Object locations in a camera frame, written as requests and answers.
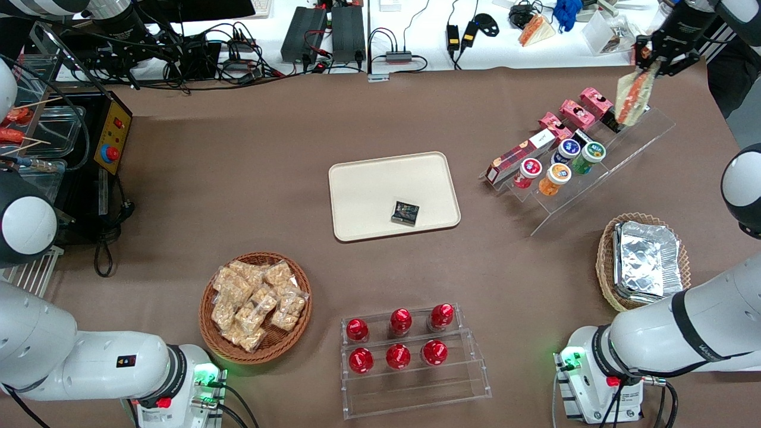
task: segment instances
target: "keyboard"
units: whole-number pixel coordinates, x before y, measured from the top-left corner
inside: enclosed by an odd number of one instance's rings
[[[272,11],[273,0],[251,0],[253,4],[253,10],[256,12],[252,18],[269,18],[269,13]]]

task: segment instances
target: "small black package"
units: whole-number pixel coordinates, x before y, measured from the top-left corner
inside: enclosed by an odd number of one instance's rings
[[[408,203],[396,202],[396,208],[391,216],[392,222],[404,223],[406,225],[415,225],[415,221],[418,219],[418,211],[420,207],[417,205],[410,205]]]

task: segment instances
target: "yellow control panel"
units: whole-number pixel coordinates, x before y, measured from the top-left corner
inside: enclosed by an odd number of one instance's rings
[[[117,102],[111,101],[94,156],[95,161],[111,174],[116,174],[119,168],[131,124],[132,118],[127,112]]]

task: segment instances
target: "aluminum foil container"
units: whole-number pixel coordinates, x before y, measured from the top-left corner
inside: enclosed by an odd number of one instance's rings
[[[682,291],[680,243],[668,228],[623,222],[613,235],[619,295],[634,302],[652,303]]]

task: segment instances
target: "brown table surface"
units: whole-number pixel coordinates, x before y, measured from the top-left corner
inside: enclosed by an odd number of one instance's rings
[[[135,215],[113,246],[111,279],[93,249],[69,248],[47,298],[81,330],[134,330],[203,346],[197,309],[220,264],[249,251],[295,259],[314,291],[300,342],[262,366],[225,365],[262,428],[550,426],[551,352],[615,311],[597,285],[603,227],[623,212],[672,226],[700,284],[758,251],[724,207],[721,172],[737,145],[708,92],[705,66],[656,84],[651,104],[677,126],[576,207],[535,224],[478,174],[537,119],[587,86],[613,94],[630,69],[495,69],[307,76],[234,91],[130,91],[135,113],[121,169]],[[462,212],[452,229],[343,244],[333,237],[327,171],[345,161],[440,151]],[[493,398],[344,422],[339,320],[459,302],[486,358]],[[677,426],[758,426],[761,378],[691,374],[673,383]],[[658,391],[647,390],[651,426]],[[242,414],[242,407],[230,400]],[[118,401],[30,402],[53,428],[130,426]],[[565,420],[560,426],[582,426]],[[233,426],[231,421],[226,426]],[[0,426],[36,426],[6,397]]]

